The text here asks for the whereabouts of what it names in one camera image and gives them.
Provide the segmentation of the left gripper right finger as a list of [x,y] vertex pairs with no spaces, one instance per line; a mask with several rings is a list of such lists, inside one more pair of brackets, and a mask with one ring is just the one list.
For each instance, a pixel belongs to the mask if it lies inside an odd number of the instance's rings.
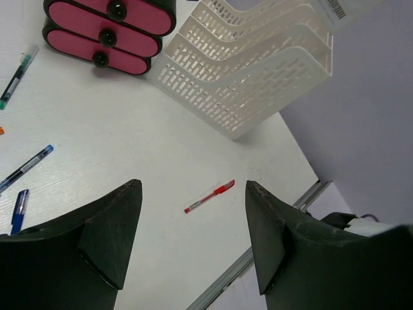
[[281,201],[256,181],[246,183],[245,210],[259,293],[321,296],[321,222]]

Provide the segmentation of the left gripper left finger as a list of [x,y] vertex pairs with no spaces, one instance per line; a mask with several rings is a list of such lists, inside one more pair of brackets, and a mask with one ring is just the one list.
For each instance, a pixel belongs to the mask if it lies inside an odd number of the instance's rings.
[[132,179],[98,200],[19,233],[22,240],[51,240],[80,230],[75,249],[106,283],[122,289],[143,201]]

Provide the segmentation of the red pen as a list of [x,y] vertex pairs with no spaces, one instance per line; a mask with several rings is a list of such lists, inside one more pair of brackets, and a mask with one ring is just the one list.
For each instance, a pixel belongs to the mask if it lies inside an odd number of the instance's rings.
[[184,213],[188,214],[192,212],[194,209],[198,208],[202,204],[206,203],[207,201],[211,200],[212,198],[219,196],[220,194],[223,194],[227,190],[231,189],[234,185],[236,184],[235,180],[230,180],[227,183],[223,183],[220,186],[216,187],[214,190],[210,191],[191,205],[189,205],[187,208],[184,209]]

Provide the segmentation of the black pink drawer organizer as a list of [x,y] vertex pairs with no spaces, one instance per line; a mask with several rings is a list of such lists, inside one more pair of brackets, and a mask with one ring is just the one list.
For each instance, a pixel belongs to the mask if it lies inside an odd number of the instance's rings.
[[176,27],[175,0],[44,1],[42,35],[56,51],[140,76]]

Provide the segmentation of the spiral notebook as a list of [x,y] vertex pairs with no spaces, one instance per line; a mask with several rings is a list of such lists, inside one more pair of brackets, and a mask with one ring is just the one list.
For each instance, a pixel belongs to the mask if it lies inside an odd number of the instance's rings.
[[384,0],[319,0],[311,1],[314,10],[331,33],[377,7]]

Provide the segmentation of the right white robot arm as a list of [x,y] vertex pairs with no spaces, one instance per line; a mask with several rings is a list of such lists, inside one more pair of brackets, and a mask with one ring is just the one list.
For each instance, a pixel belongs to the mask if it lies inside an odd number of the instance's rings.
[[357,216],[333,212],[322,218],[321,221],[343,231],[366,237],[382,233],[388,228],[387,224],[381,223],[373,214]]

